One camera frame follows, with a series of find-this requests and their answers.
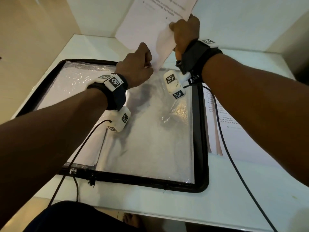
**cable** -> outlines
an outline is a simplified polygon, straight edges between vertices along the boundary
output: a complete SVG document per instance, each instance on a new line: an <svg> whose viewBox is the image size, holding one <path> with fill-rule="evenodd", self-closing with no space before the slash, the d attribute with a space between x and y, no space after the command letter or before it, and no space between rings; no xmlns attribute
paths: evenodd
<svg viewBox="0 0 309 232"><path fill-rule="evenodd" d="M79 150L77 151L76 155L74 156L74 158L72 159L71 163L69 164L68 166L68 171L71 169L71 166L73 164L73 162L75 161L76 157L78 156L78 154L80 153L81 149L84 147L85 143L88 141L88 139L90 138L91 134L93 134L93 132L97 129L97 127L100 126L100 124L104 123L105 121L109 121L110 123L112 122L111 120L104 120L102 122L100 122L92 131L91 133L88 135L88 137L84 140L83 144L81 145L81 147L79 148ZM57 186L57 189L54 193L54 195L52 196L52 198L50 199L50 202L48 204L47 207L50 207L52 205L52 202L54 201L59 189L60 189L60 186L61 184L63 183L63 180L64 178L66 177L66 174L63 175L62 179L60 180L60 183L59 185ZM78 184L77 184L77 181L75 179L75 177L73 177L74 181L75 181L75 184L76 184L76 188L77 188L77 196L76 196L76 201L78 202L78 197L79 197L79 191L78 191Z"/></svg>
<svg viewBox="0 0 309 232"><path fill-rule="evenodd" d="M190 85L186 85L184 86L183 88L187 88L189 86L193 86L193 85L197 85L197 84L190 84ZM221 130L221 125L220 125L220 120L219 120L219 113L218 113L218 107L217 107L217 101L216 101L216 98L214 96L214 94L211 92L211 90L209 88L207 88L206 86L203 86L203 88L207 89L213 99L214 99L214 106L215 106L215 110L216 110L216 116L217 116L217 121L218 121L218 127L219 127L219 132L220 132L220 136L221 136L221 139L222 139L222 143L223 143L223 146L224 146L224 149L227 153L227 156L229 157L235 171L237 172L237 175L238 177L240 178L241 182L243 183L243 185L245 186L246 190L248 191L249 195L251 196L252 200L254 201L254 203L256 204L256 206L258 207L258 209L260 210L260 212L262 213L262 215L264 216L264 218L266 219L266 221L268 222L268 224L270 225L270 227L274 230L274 232L278 232L277 229L275 228L275 226L272 224L272 222L269 220L269 218L267 217L267 215L265 214L265 212L263 211L263 209L261 208L261 206L259 205L259 203L257 202L257 200L255 199L255 197L253 196L253 194L251 193L251 191L249 190L249 187L247 186L247 184L245 183L243 177L241 176L240 172L238 171L228 149L227 149L227 146L225 144L225 141L224 141L224 138L223 138L223 134L222 134L222 130Z"/></svg>
<svg viewBox="0 0 309 232"><path fill-rule="evenodd" d="M74 179L75 184L76 184L76 202L78 202L78 198L79 198L78 183L77 183L77 180L76 180L75 176L73 176L73 179Z"/></svg>

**white tabletop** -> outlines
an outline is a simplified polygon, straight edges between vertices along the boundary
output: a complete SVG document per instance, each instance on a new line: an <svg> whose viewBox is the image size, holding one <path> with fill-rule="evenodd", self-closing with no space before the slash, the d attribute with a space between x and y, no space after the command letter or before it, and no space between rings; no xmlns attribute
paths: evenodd
<svg viewBox="0 0 309 232"><path fill-rule="evenodd" d="M63 59L90 58L119 61L124 59L128 52L128 49L115 38L74 35L41 81ZM294 78L279 54L239 50L223 50L223 52L245 65ZM175 67L173 53L164 67ZM284 170L275 167L241 161L236 161L236 165L261 207L279 231L290 231L296 226L309 227L305 217L307 215L309 218L307 187ZM80 201L93 206L215 226L271 231L229 160L209 155L209 178L209 186L202 193L175 191L164 193L164 190L160 189L106 182L96 182L94 187L90 187L83 179L78 179L78 183ZM61 176L56 175L35 196L51 198L60 179ZM66 177L56 199L75 200L75 197L75 183L71 177Z"/></svg>

